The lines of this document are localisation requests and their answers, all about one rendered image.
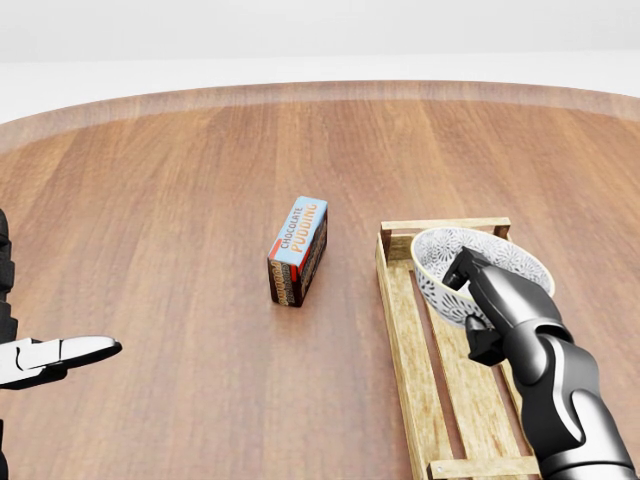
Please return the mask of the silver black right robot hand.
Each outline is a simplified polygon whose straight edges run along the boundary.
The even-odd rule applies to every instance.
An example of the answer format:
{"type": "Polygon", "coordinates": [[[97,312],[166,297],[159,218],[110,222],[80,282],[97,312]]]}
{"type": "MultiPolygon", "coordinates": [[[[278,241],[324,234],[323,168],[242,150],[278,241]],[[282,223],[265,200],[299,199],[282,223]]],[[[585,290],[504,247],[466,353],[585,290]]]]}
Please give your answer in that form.
{"type": "Polygon", "coordinates": [[[537,332],[571,338],[551,296],[540,285],[491,264],[468,247],[455,257],[442,283],[453,290],[467,286],[480,309],[465,319],[469,358],[477,363],[494,366],[507,359],[522,367],[531,360],[531,371],[542,372],[546,358],[537,355],[537,332]]]}

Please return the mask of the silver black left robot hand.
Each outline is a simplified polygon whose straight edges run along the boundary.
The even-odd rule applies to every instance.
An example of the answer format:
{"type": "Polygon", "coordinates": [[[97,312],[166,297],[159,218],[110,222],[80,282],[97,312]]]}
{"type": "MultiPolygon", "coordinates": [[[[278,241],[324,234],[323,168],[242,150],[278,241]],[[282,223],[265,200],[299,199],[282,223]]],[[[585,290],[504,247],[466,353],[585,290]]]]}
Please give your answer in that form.
{"type": "Polygon", "coordinates": [[[0,209],[0,389],[21,390],[60,381],[71,369],[105,360],[122,351],[120,342],[101,335],[49,341],[19,340],[18,320],[12,316],[8,301],[14,279],[9,225],[0,209]]]}

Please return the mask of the black white patterned bowl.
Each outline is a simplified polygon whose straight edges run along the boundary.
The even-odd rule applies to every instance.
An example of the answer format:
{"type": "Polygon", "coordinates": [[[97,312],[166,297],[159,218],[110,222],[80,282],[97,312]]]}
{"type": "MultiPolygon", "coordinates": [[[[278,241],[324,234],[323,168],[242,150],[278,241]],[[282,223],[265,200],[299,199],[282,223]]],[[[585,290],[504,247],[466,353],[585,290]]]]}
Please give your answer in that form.
{"type": "Polygon", "coordinates": [[[469,315],[482,321],[486,316],[469,293],[467,285],[453,290],[443,283],[449,267],[463,248],[482,254],[489,262],[541,286],[549,296],[555,294],[555,281],[535,256],[490,233],[463,227],[437,227],[418,233],[410,253],[415,277],[425,302],[446,323],[462,328],[469,315]]]}

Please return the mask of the wooden slat tray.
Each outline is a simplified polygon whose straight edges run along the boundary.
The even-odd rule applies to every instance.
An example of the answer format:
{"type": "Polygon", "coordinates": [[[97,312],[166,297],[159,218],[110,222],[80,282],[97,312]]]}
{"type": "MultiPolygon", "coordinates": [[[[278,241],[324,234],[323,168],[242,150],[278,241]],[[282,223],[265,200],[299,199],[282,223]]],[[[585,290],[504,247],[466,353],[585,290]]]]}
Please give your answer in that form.
{"type": "Polygon", "coordinates": [[[410,245],[439,220],[384,221],[376,270],[413,480],[541,480],[506,364],[471,362],[463,330],[414,287],[410,245]]]}

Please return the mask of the chocolate pudding box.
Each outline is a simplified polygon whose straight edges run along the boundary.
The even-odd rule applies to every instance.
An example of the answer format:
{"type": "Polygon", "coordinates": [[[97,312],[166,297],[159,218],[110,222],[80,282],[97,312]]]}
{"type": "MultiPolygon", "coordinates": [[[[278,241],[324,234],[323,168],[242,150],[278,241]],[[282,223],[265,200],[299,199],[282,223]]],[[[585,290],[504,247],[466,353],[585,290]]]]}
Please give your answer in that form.
{"type": "Polygon", "coordinates": [[[301,307],[327,246],[328,203],[298,197],[267,257],[272,300],[301,307]]]}

